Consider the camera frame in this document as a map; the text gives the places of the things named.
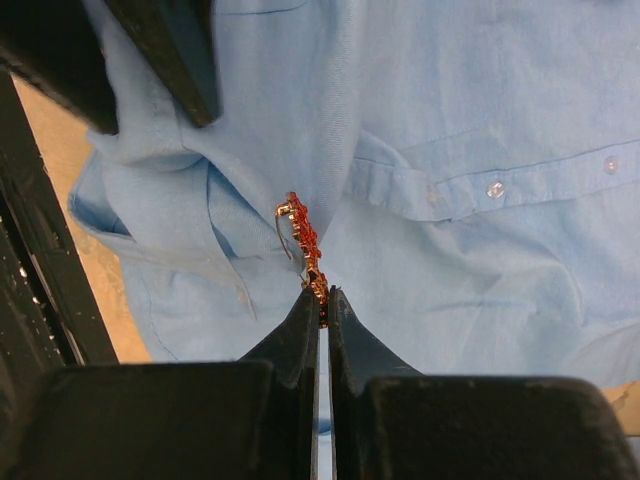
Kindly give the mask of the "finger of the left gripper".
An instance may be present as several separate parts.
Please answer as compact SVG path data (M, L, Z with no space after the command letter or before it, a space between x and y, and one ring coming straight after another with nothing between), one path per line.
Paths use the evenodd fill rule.
M191 123L223 113L213 1L109 1L107 6Z
M118 133L105 59L81 1L3 0L1 67L95 131Z

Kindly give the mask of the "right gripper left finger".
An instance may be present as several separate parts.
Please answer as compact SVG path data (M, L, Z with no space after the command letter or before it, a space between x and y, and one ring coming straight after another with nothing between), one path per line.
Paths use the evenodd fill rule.
M1 443L5 479L313 479L319 303L236 361L66 368Z

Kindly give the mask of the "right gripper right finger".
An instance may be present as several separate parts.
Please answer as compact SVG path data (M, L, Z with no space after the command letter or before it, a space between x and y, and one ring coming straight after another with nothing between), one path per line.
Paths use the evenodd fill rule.
M333 288L327 306L337 479L635 479L612 408L566 377L430 376Z

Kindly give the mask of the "red leaf brooch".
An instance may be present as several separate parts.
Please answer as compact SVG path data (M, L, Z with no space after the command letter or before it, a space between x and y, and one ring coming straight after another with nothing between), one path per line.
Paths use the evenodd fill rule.
M289 260L293 259L285 241L280 220L286 218L291 224L291 237L296 241L304 260L305 276L302 288L310 289L319 302L319 328L327 329L330 288L327 277L319 267L322 252L319 249L318 235L313 228L308 208L300 201L295 192L288 192L286 200L279 203L274 211L275 227L281 246Z

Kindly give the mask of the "blue button shirt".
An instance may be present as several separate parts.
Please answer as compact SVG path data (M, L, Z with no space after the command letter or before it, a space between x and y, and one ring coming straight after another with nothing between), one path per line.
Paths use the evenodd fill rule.
M635 1L219 1L196 128L107 5L119 132L69 197L159 362L247 352L299 295L308 207L360 321L435 374L639 377Z

